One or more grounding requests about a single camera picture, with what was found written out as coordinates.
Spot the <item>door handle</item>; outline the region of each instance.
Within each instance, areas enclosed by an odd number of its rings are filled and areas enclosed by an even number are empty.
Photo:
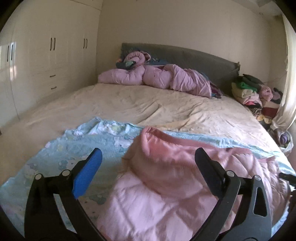
[[[9,45],[7,47],[7,62],[8,62],[8,58],[9,58]]]
[[[13,44],[11,46],[11,60],[12,60]]]

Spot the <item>white wardrobe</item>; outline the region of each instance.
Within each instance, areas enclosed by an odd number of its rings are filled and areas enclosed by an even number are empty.
[[[0,129],[96,83],[103,0],[24,0],[0,32]]]

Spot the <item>light blue blanket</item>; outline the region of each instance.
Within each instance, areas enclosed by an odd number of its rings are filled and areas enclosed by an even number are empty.
[[[86,194],[79,198],[86,213],[94,222],[98,218],[99,206],[106,201],[117,174],[122,168],[121,157],[141,130],[141,127],[132,124],[94,118],[75,130],[66,130],[63,136],[48,142],[45,148],[32,157],[15,177],[10,178],[0,187],[0,204],[13,225],[24,234],[26,201],[33,178],[37,173],[42,173],[45,177],[59,175],[62,170],[72,169],[78,161],[86,159],[97,147],[103,152],[103,163]],[[282,172],[295,173],[280,152],[265,152],[256,146],[245,145],[228,138],[169,131],[166,133],[178,138],[207,142],[219,148],[249,148],[257,158],[276,156]],[[55,198],[66,227],[74,231],[59,196],[56,195]],[[284,220],[285,217],[274,227],[274,231]]]

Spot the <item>silver bolt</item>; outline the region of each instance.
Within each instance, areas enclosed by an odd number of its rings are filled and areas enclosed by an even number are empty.
[[[69,171],[69,170],[64,170],[64,171],[62,172],[62,175],[63,175],[64,177],[69,176],[69,174],[70,174],[70,171]]]
[[[36,180],[39,180],[41,177],[42,177],[41,174],[37,174],[37,175],[35,176],[35,179],[36,179]]]
[[[233,171],[227,171],[226,174],[229,177],[234,177],[234,172]]]
[[[255,175],[254,177],[255,177],[255,179],[256,179],[257,181],[260,181],[260,180],[261,180],[261,177],[258,176],[258,175]]]

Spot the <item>headboard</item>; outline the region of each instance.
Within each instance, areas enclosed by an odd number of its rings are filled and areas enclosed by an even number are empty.
[[[121,47],[122,57],[137,50],[148,52],[153,58],[166,60],[181,68],[194,69],[204,73],[225,94],[232,96],[231,82],[239,76],[239,63],[197,50],[158,44],[123,43]]]

